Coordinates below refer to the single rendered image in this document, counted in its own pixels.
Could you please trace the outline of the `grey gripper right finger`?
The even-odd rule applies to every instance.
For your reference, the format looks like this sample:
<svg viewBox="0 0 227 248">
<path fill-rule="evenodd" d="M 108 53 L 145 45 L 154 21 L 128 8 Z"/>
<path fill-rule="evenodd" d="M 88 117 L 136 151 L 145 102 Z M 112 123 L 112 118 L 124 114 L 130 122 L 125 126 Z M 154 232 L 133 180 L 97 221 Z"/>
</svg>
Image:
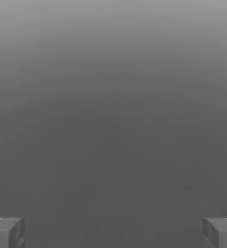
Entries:
<svg viewBox="0 0 227 248">
<path fill-rule="evenodd" d="M 227 248 L 227 217 L 202 220 L 202 248 Z"/>
</svg>

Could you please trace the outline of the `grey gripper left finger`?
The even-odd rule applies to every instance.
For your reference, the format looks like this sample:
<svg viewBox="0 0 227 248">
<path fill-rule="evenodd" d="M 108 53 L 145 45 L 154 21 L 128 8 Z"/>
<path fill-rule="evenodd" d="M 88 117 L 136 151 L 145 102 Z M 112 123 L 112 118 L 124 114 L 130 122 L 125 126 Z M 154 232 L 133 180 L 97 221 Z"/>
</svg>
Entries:
<svg viewBox="0 0 227 248">
<path fill-rule="evenodd" d="M 0 248 L 26 248 L 24 218 L 0 217 Z"/>
</svg>

